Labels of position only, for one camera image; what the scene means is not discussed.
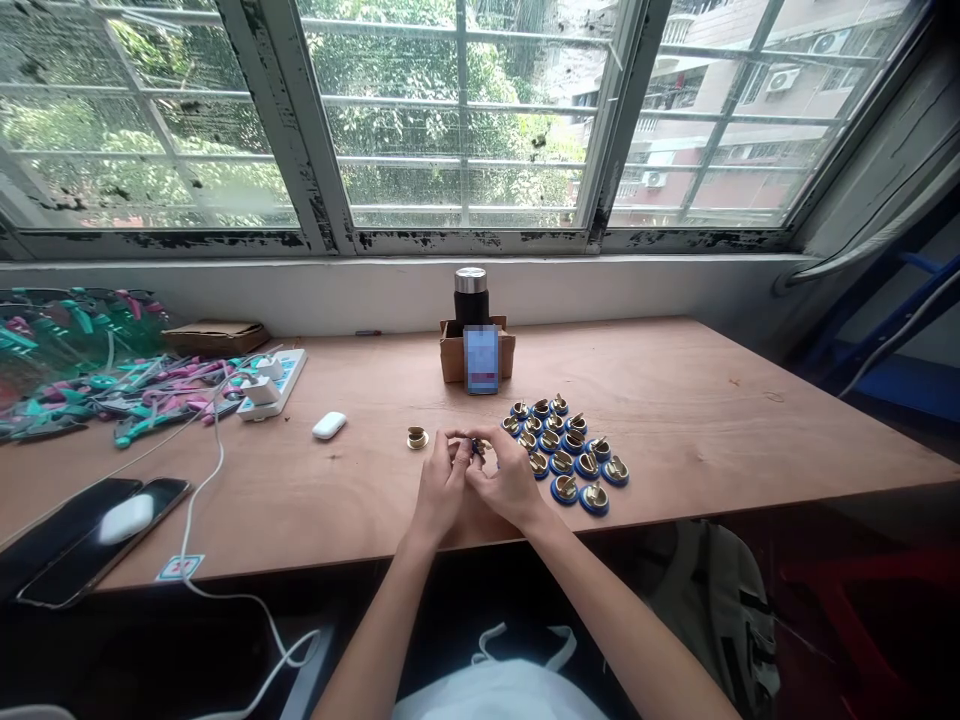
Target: cardboard box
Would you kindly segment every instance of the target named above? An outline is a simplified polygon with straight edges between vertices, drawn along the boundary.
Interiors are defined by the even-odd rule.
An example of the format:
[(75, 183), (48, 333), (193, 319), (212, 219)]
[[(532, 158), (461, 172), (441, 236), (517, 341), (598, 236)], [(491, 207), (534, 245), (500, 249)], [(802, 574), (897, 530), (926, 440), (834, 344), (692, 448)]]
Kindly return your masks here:
[(163, 331), (166, 343), (181, 355), (239, 357), (270, 339), (262, 323), (200, 320)]
[[(447, 337), (447, 323), (450, 322), (453, 321), (440, 321), (440, 367), (443, 369), (443, 381), (463, 382), (463, 338)], [(513, 351), (517, 345), (517, 337), (507, 332), (506, 315), (491, 315), (490, 322), (500, 327), (500, 359), (497, 365), (500, 368), (500, 379), (504, 380), (513, 375)]]

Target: phone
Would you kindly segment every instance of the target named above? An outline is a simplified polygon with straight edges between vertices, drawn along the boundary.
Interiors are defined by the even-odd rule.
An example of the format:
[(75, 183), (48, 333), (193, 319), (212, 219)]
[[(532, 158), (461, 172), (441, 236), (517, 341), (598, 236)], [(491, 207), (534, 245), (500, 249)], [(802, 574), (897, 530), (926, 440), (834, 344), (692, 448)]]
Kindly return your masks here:
[(191, 490), (186, 480), (157, 478), (137, 495), (153, 498), (153, 519), (136, 535), (101, 545), (98, 528), (50, 565), (17, 595), (17, 602), (60, 610), (76, 604), (130, 552)]
[(470, 395), (500, 390), (500, 334), (496, 325), (463, 328), (464, 380)]
[(142, 487), (139, 480), (124, 478), (96, 482), (0, 552), (0, 603), (12, 598), (47, 565), (76, 545), (110, 508)]

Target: power strip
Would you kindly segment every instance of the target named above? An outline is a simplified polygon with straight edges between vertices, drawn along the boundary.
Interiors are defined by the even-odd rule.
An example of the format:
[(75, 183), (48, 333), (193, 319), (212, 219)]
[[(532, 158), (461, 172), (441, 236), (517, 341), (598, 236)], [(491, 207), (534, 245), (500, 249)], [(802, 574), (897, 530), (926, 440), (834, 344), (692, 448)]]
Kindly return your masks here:
[(246, 398), (237, 410), (237, 415), (244, 420), (263, 420), (282, 413), (283, 406), (287, 404), (287, 398), (290, 397), (293, 386), (300, 377), (300, 371), (307, 362), (306, 350), (280, 350), (273, 355), (283, 366), (283, 375), (279, 380), (274, 381), (280, 390), (280, 399), (265, 405), (254, 405), (250, 398)]

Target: desk surface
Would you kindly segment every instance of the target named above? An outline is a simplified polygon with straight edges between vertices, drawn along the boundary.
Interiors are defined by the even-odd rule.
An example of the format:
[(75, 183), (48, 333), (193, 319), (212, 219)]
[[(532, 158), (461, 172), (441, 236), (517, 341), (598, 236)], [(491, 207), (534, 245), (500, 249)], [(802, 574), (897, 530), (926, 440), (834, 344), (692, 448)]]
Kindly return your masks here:
[[(509, 405), (563, 394), (589, 437), (607, 435), (630, 468), (597, 519), (561, 507), (575, 531), (714, 515), (960, 479), (960, 466), (703, 325), (664, 318), (523, 327), (513, 378), (470, 397), (440, 375), (436, 333), (303, 341), (309, 360), (283, 415), (222, 425), (220, 475), (197, 498), (189, 550), (210, 578), (390, 556), (413, 515), (420, 465), (438, 427), (497, 423)], [(329, 443), (310, 430), (329, 410), (348, 423)], [(406, 428), (431, 434), (407, 448)], [(112, 427), (0, 448), (0, 538), (164, 434), (115, 450)], [(217, 449), (192, 426), (123, 473), (200, 483)], [(153, 582), (179, 552), (186, 503), (101, 583)], [(448, 547), (516, 539), (468, 488)]]

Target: window pane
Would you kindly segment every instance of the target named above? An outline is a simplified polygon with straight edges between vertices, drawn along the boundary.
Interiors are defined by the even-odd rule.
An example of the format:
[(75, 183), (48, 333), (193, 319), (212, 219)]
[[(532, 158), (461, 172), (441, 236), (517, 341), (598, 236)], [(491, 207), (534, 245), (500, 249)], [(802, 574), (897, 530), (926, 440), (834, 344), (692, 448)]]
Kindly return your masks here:
[(357, 225), (582, 226), (615, 2), (298, 7)]
[(3, 3), (0, 40), (0, 160), (21, 191), (9, 196), (17, 222), (297, 225), (210, 0)]
[[(657, 224), (783, 224), (886, 69), (920, 4), (785, 0), (769, 28), (760, 24), (766, 7), (765, 0), (673, 0), (611, 225), (652, 224), (654, 215), (624, 209), (648, 204), (651, 194), (674, 206), (672, 214), (656, 215)], [(769, 54), (748, 60), (745, 49), (761, 39)], [(724, 56), (711, 57), (717, 50)], [(673, 119), (665, 112), (705, 117)], [(658, 154), (660, 160), (650, 159)], [(658, 174), (664, 186), (650, 188), (629, 171), (640, 156), (687, 168)]]

